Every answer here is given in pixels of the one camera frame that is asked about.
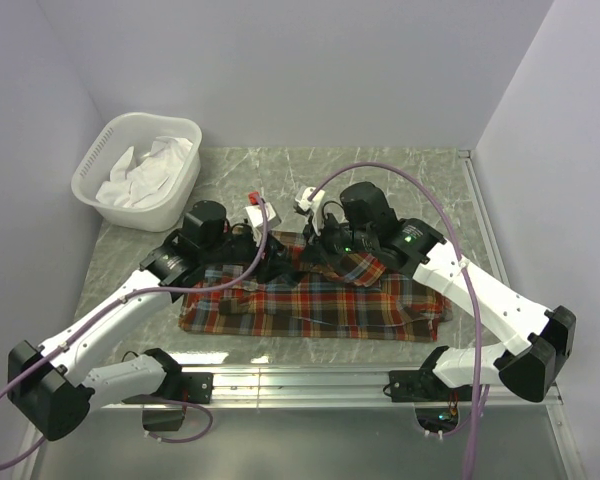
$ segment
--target white towel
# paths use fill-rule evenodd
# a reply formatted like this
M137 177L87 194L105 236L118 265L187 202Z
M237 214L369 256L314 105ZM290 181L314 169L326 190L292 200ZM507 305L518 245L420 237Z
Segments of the white towel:
M173 188L191 147L186 138L157 137L151 151L140 158L129 147L102 183L96 200L125 208L156 205Z

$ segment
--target white laundry basket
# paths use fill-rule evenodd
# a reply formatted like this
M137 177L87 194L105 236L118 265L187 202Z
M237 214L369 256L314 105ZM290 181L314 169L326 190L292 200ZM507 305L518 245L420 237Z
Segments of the white laundry basket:
M161 135L184 137L193 144L180 175L169 194L148 208L124 208L104 205L96 200L102 182L120 156L131 146L140 156L151 150ZM80 162L71 179L71 190L78 200L95 207L109 222L149 232L173 227L191 194L200 172L198 148L202 132L195 122L185 118L163 117L148 113L127 113L111 120Z

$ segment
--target red plaid fabric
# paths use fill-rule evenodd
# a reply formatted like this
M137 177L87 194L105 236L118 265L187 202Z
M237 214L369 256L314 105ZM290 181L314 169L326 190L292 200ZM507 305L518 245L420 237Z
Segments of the red plaid fabric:
M253 280L207 295L188 295L179 325L196 333L432 341L438 323L451 318L439 293L403 275L385 272L367 254L342 261L345 275L300 261L302 235L276 232L292 263L307 272L294 283L285 276L267 284ZM199 286L227 283L242 267L209 268Z

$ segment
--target wall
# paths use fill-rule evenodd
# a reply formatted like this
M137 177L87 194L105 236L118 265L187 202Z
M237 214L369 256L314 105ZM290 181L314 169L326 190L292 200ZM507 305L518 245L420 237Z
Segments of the wall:
M600 0L556 0L476 157L512 283L578 315L560 386L600 479Z
M69 182L102 126L40 8L0 0L0 388L16 343L73 318L99 219ZM0 404L0 462L24 425Z
M207 146L475 147L551 0L38 0L105 119Z

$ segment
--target gray marble surface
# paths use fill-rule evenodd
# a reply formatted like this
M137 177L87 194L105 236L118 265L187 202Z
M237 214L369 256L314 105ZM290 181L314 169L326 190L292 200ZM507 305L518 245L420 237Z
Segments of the gray marble surface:
M275 204L283 223L278 229L301 231L304 217L293 212L293 199L302 185L315 186L330 172L353 162L383 162L418 178L441 201L457 229L467 257L487 271L490 266L480 234L462 164L454 149L408 148L213 148L200 152L202 169L187 207L208 199L221 202L232 222L244 217L246 195L260 191ZM371 181L382 188L401 217L418 217L447 233L437 213L415 187L400 177L374 168L355 169L326 188L337 198L346 186ZM103 222L76 318L97 306L140 260L158 246L165 233L148 233ZM454 308L454 319L440 325L437 343L357 339L259 338L183 332L177 318L180 301L153 316L127 336L104 364L120 361L124 352L161 347L183 363L314 364L395 363L419 365L435 347L468 347L475 342L473 319ZM487 344L494 337L484 333Z

